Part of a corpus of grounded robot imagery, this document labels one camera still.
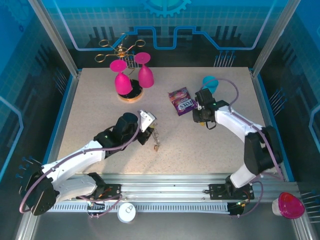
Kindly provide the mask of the aluminium frame post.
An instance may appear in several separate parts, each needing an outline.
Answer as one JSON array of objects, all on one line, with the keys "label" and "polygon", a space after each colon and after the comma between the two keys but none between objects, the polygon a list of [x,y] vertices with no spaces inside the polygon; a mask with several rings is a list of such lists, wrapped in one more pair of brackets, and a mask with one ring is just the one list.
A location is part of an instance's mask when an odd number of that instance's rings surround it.
[{"label": "aluminium frame post", "polygon": [[272,53],[274,47],[276,46],[278,40],[280,39],[281,35],[283,34],[285,28],[287,27],[290,19],[292,18],[293,14],[295,13],[299,3],[301,0],[288,0],[287,4],[285,5],[282,13],[280,14],[273,30],[271,31],[264,47],[262,48],[254,66],[252,77],[256,78],[260,71],[262,70],[264,64],[266,63],[267,59],[269,58],[270,54]]},{"label": "aluminium frame post", "polygon": [[31,5],[32,9],[34,10],[36,16],[38,17],[39,21],[44,27],[46,33],[48,34],[50,40],[52,41],[53,45],[58,51],[67,69],[69,70],[69,72],[73,77],[77,78],[79,75],[78,68],[70,52],[68,51],[67,46],[65,45],[59,31],[57,30],[53,20],[51,19],[47,9],[45,8],[44,4],[42,3],[41,0],[27,0],[27,1]]}]

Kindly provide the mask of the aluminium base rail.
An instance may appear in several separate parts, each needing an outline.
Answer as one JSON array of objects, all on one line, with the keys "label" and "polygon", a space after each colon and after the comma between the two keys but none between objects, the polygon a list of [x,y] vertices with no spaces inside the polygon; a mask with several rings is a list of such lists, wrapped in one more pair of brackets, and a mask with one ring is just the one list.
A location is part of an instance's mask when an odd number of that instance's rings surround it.
[{"label": "aluminium base rail", "polygon": [[[121,184],[123,201],[127,202],[209,202],[204,193],[210,184],[223,184],[227,173],[216,174],[102,174],[108,184]],[[263,185],[262,203],[271,203],[280,193],[301,197],[296,182],[280,181],[264,173],[257,179]]]}]

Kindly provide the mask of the white round cap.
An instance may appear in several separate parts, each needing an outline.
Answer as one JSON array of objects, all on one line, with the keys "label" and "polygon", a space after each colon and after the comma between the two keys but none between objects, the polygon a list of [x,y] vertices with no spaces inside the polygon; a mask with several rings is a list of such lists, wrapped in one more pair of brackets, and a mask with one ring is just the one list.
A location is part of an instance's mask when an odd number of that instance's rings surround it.
[{"label": "white round cap", "polygon": [[136,214],[135,206],[129,202],[123,203],[117,211],[118,219],[125,224],[131,223],[135,219]]}]

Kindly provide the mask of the purple candy bag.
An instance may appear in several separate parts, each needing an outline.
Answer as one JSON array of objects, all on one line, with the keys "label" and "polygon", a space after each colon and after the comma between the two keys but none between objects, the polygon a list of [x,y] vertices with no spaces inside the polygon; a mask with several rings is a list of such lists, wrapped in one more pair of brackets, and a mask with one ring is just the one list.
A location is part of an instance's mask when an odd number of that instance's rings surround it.
[{"label": "purple candy bag", "polygon": [[198,107],[196,101],[192,99],[186,87],[182,87],[173,92],[169,92],[168,97],[170,102],[174,106],[178,116],[189,113],[190,111]]}]

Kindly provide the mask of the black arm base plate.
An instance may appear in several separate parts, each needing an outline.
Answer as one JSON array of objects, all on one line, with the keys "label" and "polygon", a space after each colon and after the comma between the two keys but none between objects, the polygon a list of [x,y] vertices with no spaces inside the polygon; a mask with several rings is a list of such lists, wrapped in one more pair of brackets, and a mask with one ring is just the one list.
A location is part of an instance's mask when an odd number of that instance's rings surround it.
[{"label": "black arm base plate", "polygon": [[89,195],[79,196],[80,199],[94,202],[102,202],[113,199],[119,199],[121,194],[120,184],[104,184],[98,185],[93,193]]},{"label": "black arm base plate", "polygon": [[209,194],[211,200],[255,199],[253,187],[249,184],[241,188],[231,189],[230,192],[228,192],[225,184],[209,184],[208,189],[204,190],[204,193]]}]

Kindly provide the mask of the aluminium side rail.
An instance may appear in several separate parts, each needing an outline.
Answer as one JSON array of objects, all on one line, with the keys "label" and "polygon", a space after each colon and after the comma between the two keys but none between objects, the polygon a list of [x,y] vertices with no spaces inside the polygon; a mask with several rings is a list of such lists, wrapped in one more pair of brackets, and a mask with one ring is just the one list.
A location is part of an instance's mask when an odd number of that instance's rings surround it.
[{"label": "aluminium side rail", "polygon": [[81,77],[82,70],[77,76],[70,76],[62,98],[62,102],[56,117],[56,121],[49,139],[49,143],[42,161],[43,165],[54,162],[58,159],[62,140],[66,130],[70,111],[76,94],[77,86]]},{"label": "aluminium side rail", "polygon": [[[272,123],[272,119],[270,117],[269,111],[268,111],[268,106],[267,106],[267,102],[265,101],[264,95],[263,95],[263,90],[261,88],[259,79],[253,75],[253,73],[251,73],[251,79],[252,79],[252,84],[254,86],[254,90],[256,92],[256,96],[258,99],[258,103],[259,103],[259,107],[261,110],[261,114],[264,120],[264,123],[266,126],[271,125],[272,127],[274,127],[276,129],[276,127],[273,125]],[[282,160],[282,162],[278,165],[279,171],[282,174],[282,180],[284,182],[288,181],[288,176],[286,173],[286,169],[284,166],[284,159]]]}]

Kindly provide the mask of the pink plastic cup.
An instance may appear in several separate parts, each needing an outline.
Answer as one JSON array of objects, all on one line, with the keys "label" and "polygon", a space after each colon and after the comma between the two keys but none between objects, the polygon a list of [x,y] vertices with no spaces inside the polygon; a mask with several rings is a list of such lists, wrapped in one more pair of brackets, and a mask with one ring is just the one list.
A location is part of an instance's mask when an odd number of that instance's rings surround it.
[{"label": "pink plastic cup", "polygon": [[280,215],[287,219],[298,219],[305,213],[303,203],[288,192],[282,192],[279,195],[278,209]]}]

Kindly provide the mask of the pink plastic goblet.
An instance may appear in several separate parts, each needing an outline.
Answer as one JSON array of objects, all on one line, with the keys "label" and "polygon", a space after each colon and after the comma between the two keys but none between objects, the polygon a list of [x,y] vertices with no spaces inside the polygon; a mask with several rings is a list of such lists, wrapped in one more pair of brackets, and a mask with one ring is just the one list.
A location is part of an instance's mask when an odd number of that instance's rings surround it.
[{"label": "pink plastic goblet", "polygon": [[127,95],[132,91],[132,84],[130,78],[124,74],[124,71],[127,69],[127,64],[124,60],[117,59],[110,64],[110,69],[117,73],[114,85],[115,90],[119,95]]},{"label": "pink plastic goblet", "polygon": [[146,66],[151,60],[151,56],[146,52],[140,52],[135,55],[134,60],[141,65],[141,68],[138,71],[139,85],[144,89],[151,88],[155,83],[154,75],[151,69]]}]

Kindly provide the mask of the blue plastic goblet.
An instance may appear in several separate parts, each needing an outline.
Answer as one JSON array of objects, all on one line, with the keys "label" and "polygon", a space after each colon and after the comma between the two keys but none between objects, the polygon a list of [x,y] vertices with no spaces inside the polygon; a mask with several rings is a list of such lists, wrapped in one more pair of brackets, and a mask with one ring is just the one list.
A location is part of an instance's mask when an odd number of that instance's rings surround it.
[{"label": "blue plastic goblet", "polygon": [[219,81],[214,76],[205,76],[202,80],[202,89],[208,89],[211,94],[214,94],[219,85]]}]

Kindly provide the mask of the white plastic cup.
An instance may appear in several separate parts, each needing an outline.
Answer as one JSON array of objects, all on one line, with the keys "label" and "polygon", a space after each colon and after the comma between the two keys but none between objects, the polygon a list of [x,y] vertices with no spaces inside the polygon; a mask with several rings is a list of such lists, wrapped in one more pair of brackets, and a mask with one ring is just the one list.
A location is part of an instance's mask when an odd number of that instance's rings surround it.
[{"label": "white plastic cup", "polygon": [[280,207],[279,207],[279,198],[276,198],[273,202],[272,202],[272,212],[274,215],[276,216],[282,216],[282,213],[280,211]]}]

